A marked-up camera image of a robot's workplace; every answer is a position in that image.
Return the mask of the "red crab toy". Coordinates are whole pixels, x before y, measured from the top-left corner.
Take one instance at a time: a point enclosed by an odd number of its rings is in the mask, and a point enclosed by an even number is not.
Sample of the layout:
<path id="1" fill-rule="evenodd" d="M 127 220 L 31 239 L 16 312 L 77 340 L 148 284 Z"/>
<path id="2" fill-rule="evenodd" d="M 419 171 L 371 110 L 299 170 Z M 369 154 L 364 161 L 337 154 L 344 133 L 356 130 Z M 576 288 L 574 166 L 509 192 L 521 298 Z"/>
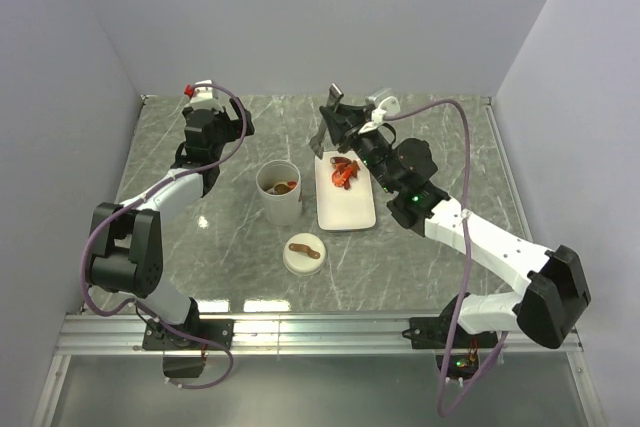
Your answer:
<path id="1" fill-rule="evenodd" d="M 334 156 L 330 158 L 330 165 L 333 168 L 332 184 L 335 187 L 349 190 L 351 188 L 351 180 L 358 178 L 360 170 L 358 161 L 347 157 Z"/>

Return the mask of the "white round container lid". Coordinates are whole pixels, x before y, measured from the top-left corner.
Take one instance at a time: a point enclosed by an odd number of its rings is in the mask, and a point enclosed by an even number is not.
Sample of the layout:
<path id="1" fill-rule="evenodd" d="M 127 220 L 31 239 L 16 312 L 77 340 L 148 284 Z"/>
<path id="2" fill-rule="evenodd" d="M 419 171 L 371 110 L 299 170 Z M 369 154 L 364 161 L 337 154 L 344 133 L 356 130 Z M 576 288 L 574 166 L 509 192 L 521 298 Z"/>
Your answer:
<path id="1" fill-rule="evenodd" d="M 314 275 L 322 269 L 326 260 L 326 246 L 314 234 L 299 233 L 285 243 L 283 262 L 287 270 L 295 275 Z"/>

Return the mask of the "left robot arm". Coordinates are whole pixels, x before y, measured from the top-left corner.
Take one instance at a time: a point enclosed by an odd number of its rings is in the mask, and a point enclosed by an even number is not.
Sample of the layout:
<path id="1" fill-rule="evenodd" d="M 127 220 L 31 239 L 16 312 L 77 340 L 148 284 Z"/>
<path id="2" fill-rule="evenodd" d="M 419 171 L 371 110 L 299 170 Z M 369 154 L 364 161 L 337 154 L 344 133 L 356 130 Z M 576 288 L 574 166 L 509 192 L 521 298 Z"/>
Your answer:
<path id="1" fill-rule="evenodd" d="M 203 88 L 182 110 L 184 139 L 165 176 L 143 193 L 119 204 L 102 203 L 93 213 L 82 254 L 81 285 L 125 295 L 125 303 L 149 315 L 153 332 L 176 347 L 205 343 L 197 302 L 163 273 L 163 227 L 214 187 L 220 166 L 231 158 L 227 144 L 240 147 L 255 131 L 242 101 L 228 106 Z"/>

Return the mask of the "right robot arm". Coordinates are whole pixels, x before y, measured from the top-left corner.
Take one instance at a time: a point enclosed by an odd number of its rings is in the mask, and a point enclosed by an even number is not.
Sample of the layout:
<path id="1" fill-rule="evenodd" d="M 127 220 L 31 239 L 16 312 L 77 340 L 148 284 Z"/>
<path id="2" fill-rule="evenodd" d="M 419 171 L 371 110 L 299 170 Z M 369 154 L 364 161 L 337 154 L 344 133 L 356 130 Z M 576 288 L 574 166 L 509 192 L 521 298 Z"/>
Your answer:
<path id="1" fill-rule="evenodd" d="M 557 349 L 591 302 L 578 253 L 550 249 L 517 237 L 464 207 L 435 186 L 437 171 L 427 141 L 388 141 L 380 132 L 391 119 L 372 106 L 340 102 L 319 109 L 332 144 L 354 152 L 393 199 L 394 220 L 421 237 L 451 247 L 504 281 L 509 292 L 463 292 L 443 313 L 442 338 L 465 345 L 474 335 L 521 332 L 538 345 Z"/>

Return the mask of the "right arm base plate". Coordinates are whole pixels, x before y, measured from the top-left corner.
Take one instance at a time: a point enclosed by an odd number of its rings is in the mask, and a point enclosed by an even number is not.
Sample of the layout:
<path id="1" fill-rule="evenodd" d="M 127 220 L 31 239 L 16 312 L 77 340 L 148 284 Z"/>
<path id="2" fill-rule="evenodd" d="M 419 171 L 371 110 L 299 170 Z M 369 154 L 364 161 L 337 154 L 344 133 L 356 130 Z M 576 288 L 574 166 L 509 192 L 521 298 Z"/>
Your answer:
<path id="1" fill-rule="evenodd" d="M 401 335 L 411 343 L 414 350 L 436 349 L 446 347 L 451 321 L 444 317 L 411 317 L 409 328 Z M 456 326 L 453 338 L 453 349 L 493 348 L 498 344 L 495 332 L 468 334 L 462 327 Z"/>

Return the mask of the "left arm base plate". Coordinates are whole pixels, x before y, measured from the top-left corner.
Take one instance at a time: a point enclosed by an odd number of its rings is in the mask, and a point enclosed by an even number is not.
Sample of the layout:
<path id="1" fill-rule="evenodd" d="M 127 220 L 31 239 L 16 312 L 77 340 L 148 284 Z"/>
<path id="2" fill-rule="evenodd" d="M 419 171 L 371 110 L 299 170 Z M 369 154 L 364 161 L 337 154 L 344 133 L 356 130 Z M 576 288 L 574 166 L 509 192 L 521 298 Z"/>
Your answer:
<path id="1" fill-rule="evenodd" d="M 233 333 L 234 321 L 231 319 L 201 319 L 192 336 L 214 341 L 229 349 Z M 202 347 L 201 342 L 177 336 L 154 321 L 148 322 L 142 342 L 142 349 L 145 351 L 196 350 Z"/>

